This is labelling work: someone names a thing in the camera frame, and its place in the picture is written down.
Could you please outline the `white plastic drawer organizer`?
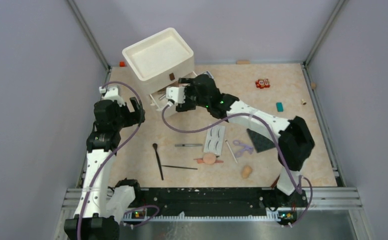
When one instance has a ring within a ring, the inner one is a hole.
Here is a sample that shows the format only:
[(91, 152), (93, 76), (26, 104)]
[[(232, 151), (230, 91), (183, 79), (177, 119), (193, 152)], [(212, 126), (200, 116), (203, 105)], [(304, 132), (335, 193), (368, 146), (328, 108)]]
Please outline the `white plastic drawer organizer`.
[(165, 89), (194, 72), (194, 52), (173, 27), (122, 50), (126, 64), (146, 104), (156, 115), (166, 106)]

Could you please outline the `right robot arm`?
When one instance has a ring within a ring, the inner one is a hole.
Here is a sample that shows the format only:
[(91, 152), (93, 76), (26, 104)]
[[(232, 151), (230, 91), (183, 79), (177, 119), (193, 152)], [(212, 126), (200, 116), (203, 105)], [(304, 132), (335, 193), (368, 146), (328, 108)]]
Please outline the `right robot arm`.
[(299, 116), (286, 119), (258, 110), (238, 97), (222, 93), (207, 74), (194, 78), (180, 78), (179, 86), (166, 89), (168, 106), (186, 112), (203, 107), (218, 120), (244, 126), (271, 140), (283, 166), (277, 182), (275, 200), (288, 206), (295, 200), (295, 193), (302, 193), (301, 170), (310, 157), (315, 142), (305, 120)]

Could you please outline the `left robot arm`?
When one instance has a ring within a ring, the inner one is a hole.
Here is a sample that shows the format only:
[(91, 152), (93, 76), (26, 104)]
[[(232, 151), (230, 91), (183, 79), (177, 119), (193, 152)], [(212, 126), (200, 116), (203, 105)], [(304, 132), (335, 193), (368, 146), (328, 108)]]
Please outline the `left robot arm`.
[(94, 104), (95, 121), (86, 140), (86, 173), (78, 206), (72, 218), (64, 222), (64, 232), (70, 240), (116, 240), (123, 206), (107, 208), (106, 197), (111, 167), (117, 152), (133, 137), (121, 141), (123, 128), (145, 121), (141, 100), (131, 97), (134, 108), (125, 103), (102, 99)]

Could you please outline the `black makeup brush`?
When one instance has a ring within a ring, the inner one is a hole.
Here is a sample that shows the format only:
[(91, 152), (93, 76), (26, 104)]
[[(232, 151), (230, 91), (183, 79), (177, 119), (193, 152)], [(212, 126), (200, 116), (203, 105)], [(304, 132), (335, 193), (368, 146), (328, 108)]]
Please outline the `black makeup brush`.
[(156, 155), (156, 159), (157, 159), (157, 164), (158, 164), (158, 168), (159, 168), (159, 172), (160, 172), (160, 177), (161, 177), (161, 180), (163, 181), (164, 180), (164, 175), (163, 175), (163, 171), (162, 171), (162, 165), (161, 165), (160, 157), (159, 157), (159, 154), (158, 154), (158, 144), (157, 143), (153, 143), (152, 146), (153, 146), (154, 151), (155, 151), (155, 155)]

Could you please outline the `beige makeup sponge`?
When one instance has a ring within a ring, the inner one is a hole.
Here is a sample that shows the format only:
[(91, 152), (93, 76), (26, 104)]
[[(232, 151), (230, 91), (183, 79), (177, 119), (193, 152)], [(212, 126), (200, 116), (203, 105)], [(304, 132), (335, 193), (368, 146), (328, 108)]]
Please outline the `beige makeup sponge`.
[(242, 172), (241, 172), (241, 177), (243, 179), (247, 179), (250, 174), (252, 173), (253, 169), (249, 166), (249, 165), (245, 165), (242, 169)]

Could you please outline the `blue playing card deck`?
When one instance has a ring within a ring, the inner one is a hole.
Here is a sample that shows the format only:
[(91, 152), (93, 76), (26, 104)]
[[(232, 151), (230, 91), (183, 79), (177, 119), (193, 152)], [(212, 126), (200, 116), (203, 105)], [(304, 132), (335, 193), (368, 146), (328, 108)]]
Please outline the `blue playing card deck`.
[(209, 71), (205, 71), (205, 72), (203, 72), (203, 74), (208, 75), (212, 79), (214, 78), (213, 75)]

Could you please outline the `white false eyelash card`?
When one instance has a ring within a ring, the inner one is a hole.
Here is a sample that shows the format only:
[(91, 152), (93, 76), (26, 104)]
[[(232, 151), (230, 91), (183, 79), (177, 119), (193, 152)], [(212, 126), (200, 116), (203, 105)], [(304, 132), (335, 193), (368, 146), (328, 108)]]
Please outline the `white false eyelash card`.
[(224, 143), (225, 127), (223, 125), (216, 125), (207, 130), (206, 140), (204, 143), (203, 152), (212, 153), (220, 156)]

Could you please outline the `white cosmetic pencil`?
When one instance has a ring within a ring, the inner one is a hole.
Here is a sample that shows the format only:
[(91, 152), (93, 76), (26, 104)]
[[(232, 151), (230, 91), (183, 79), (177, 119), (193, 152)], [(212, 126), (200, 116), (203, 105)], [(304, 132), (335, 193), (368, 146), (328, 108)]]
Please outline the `white cosmetic pencil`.
[(229, 149), (229, 151), (231, 153), (231, 156), (234, 159), (235, 163), (238, 164), (237, 158), (235, 157), (235, 154), (234, 154), (234, 152), (233, 152), (233, 150), (232, 150), (232, 148), (231, 148), (231, 146), (229, 144), (229, 141), (227, 139), (225, 139), (225, 143), (226, 143), (226, 145), (227, 145), (227, 147), (228, 147), (228, 149)]

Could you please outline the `silver eyeliner pencil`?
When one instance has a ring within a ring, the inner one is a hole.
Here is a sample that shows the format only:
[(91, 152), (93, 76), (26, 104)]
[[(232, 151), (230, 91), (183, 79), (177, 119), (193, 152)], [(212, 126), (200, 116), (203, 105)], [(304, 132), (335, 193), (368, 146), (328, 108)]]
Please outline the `silver eyeliner pencil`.
[(202, 147), (203, 144), (201, 143), (179, 143), (175, 144), (175, 147)]

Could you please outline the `peach powder puff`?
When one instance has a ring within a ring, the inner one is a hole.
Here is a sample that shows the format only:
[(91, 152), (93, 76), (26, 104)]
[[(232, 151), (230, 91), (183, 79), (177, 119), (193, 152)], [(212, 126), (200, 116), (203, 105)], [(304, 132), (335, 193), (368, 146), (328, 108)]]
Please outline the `peach powder puff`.
[(216, 162), (217, 157), (216, 157), (215, 154), (209, 153), (209, 152), (208, 152), (208, 153), (205, 153), (205, 154), (203, 155), (202, 160), (203, 160), (203, 162), (204, 162), (205, 164), (207, 164), (207, 165), (213, 165), (213, 164)]

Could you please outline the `thin black pencil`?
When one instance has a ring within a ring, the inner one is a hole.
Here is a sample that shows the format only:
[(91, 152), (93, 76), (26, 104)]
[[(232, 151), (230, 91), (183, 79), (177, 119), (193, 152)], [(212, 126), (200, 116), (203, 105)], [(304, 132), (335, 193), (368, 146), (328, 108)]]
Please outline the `thin black pencil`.
[(184, 167), (184, 166), (174, 166), (174, 165), (161, 165), (165, 168), (172, 168), (172, 169), (184, 169), (184, 170), (198, 170), (198, 168), (195, 167)]

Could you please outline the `dark green building baseplate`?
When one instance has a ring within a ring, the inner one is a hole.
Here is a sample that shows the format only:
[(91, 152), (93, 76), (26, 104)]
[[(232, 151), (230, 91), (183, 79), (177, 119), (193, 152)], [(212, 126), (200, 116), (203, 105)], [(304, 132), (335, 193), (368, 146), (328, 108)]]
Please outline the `dark green building baseplate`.
[(246, 129), (246, 131), (257, 153), (261, 153), (275, 148), (275, 144), (272, 140), (249, 128)]

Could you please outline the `teal toy block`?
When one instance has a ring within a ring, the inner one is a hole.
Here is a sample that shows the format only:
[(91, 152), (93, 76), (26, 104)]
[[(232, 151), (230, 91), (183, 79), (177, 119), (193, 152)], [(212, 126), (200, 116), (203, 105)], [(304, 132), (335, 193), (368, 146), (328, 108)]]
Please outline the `teal toy block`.
[(280, 112), (280, 113), (283, 112), (284, 111), (283, 104), (281, 102), (277, 102), (276, 109), (277, 109), (277, 112)]

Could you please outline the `wooden block at wall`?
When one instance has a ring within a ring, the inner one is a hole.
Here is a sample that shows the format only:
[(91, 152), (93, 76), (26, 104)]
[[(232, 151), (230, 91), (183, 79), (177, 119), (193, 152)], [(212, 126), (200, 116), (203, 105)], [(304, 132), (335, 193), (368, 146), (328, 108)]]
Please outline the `wooden block at wall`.
[(251, 62), (249, 60), (237, 60), (237, 65), (249, 65)]

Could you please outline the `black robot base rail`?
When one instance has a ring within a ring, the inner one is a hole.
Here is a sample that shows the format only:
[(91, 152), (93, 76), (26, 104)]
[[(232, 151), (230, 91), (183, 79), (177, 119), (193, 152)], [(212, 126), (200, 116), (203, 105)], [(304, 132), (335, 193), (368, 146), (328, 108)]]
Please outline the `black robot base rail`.
[(130, 208), (158, 206), (158, 216), (244, 217), (265, 216), (267, 211), (307, 206), (307, 197), (266, 187), (139, 188)]

